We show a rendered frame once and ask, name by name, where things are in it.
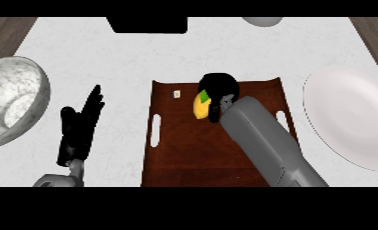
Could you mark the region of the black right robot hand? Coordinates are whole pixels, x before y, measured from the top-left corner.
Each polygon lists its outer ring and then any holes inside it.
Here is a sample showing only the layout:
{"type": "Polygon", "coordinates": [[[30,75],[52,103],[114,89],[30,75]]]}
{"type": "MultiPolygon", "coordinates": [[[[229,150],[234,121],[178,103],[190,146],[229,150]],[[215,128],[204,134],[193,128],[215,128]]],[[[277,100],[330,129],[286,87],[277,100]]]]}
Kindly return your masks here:
{"type": "Polygon", "coordinates": [[[240,97],[240,84],[228,73],[209,73],[204,75],[198,91],[206,92],[212,99],[209,107],[209,120],[218,123],[221,114],[227,112],[240,97]]]}

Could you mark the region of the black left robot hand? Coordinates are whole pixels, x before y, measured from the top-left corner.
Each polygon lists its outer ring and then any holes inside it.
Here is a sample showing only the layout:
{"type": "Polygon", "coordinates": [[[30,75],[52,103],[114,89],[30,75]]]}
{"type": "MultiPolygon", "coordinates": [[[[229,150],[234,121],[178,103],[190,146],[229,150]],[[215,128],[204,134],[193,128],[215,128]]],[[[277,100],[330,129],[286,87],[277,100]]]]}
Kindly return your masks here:
{"type": "Polygon", "coordinates": [[[101,86],[97,85],[82,111],[77,112],[70,106],[61,109],[63,139],[57,163],[63,167],[69,167],[76,159],[82,161],[88,159],[101,111],[105,106],[102,99],[101,86]]]}

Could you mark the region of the yellow lemon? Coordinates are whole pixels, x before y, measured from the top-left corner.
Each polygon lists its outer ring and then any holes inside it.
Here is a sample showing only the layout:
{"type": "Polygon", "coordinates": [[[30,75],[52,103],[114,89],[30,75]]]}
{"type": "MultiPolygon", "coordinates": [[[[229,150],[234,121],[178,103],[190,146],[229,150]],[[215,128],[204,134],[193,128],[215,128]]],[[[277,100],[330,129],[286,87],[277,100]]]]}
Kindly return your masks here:
{"type": "Polygon", "coordinates": [[[203,90],[194,100],[194,115],[198,119],[209,117],[212,98],[207,91],[203,90]]]}

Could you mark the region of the brown wooden tray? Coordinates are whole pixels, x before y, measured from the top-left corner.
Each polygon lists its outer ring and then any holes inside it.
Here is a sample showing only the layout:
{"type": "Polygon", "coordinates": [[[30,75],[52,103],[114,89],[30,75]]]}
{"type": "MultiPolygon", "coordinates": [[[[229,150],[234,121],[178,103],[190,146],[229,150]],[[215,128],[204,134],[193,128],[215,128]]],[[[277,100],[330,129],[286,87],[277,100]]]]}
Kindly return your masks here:
{"type": "Polygon", "coordinates": [[[222,125],[194,115],[196,83],[153,83],[145,187],[265,187],[268,185],[222,125]]]}

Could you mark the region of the white plate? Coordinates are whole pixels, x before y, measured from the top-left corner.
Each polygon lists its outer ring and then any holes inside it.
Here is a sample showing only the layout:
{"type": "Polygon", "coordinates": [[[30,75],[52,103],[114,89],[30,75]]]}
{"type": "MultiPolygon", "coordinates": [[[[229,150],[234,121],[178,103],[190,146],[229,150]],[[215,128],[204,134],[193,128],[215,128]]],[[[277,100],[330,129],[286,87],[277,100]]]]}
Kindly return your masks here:
{"type": "Polygon", "coordinates": [[[378,171],[378,80],[343,66],[317,70],[305,83],[303,106],[328,147],[355,165],[378,171]]]}

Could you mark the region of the white marble bowl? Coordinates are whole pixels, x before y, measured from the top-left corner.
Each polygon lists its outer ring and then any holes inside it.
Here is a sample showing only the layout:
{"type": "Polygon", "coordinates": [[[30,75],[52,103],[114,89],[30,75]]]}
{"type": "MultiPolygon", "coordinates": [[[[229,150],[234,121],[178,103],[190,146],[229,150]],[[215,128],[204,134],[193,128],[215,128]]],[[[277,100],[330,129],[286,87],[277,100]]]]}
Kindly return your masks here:
{"type": "Polygon", "coordinates": [[[51,82],[27,57],[0,58],[0,146],[33,128],[48,109],[51,82]]]}

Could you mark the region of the grey round object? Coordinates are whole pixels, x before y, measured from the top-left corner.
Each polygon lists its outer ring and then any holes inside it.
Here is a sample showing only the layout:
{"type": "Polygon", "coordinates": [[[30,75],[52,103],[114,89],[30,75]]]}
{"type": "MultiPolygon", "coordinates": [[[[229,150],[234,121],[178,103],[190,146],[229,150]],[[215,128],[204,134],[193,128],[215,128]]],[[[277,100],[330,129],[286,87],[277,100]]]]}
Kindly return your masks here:
{"type": "Polygon", "coordinates": [[[283,21],[283,17],[244,17],[244,20],[258,27],[272,27],[283,21]]]}

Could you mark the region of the black appliance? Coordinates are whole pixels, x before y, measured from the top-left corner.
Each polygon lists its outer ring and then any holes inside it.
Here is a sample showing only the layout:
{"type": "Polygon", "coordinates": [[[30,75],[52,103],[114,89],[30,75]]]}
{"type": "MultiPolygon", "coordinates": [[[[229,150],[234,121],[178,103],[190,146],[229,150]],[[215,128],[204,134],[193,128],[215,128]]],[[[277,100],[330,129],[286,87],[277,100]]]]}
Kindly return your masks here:
{"type": "Polygon", "coordinates": [[[116,33],[185,34],[187,17],[108,17],[116,33]]]}

